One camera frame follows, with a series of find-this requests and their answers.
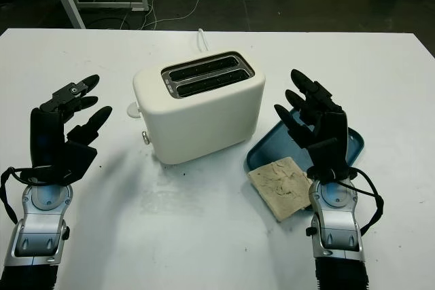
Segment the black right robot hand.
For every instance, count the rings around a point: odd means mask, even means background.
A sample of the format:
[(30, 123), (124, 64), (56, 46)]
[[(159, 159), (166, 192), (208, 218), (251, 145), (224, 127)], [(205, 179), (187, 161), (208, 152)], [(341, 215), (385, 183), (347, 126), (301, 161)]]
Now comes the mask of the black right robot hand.
[(285, 97), (299, 112), (299, 124), (282, 105), (274, 106), (288, 134), (296, 144), (309, 152), (313, 166), (311, 174), (326, 173), (345, 178), (349, 165), (346, 161), (348, 125), (345, 111), (332, 100), (332, 94), (318, 81), (292, 69), (291, 80), (301, 95), (286, 90)]

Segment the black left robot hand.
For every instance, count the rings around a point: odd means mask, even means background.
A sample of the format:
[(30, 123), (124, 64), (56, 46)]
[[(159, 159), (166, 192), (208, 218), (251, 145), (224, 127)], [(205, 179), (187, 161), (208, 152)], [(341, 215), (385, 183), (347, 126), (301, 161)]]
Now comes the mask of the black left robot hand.
[(103, 107), (83, 125), (65, 132), (65, 124), (75, 113), (98, 101), (90, 96), (99, 83), (91, 75), (77, 83), (70, 82), (52, 94), (52, 98), (31, 112), (31, 161), (33, 167), (51, 167), (63, 173), (84, 173), (97, 156), (90, 144), (99, 136), (99, 129), (108, 120), (112, 108)]

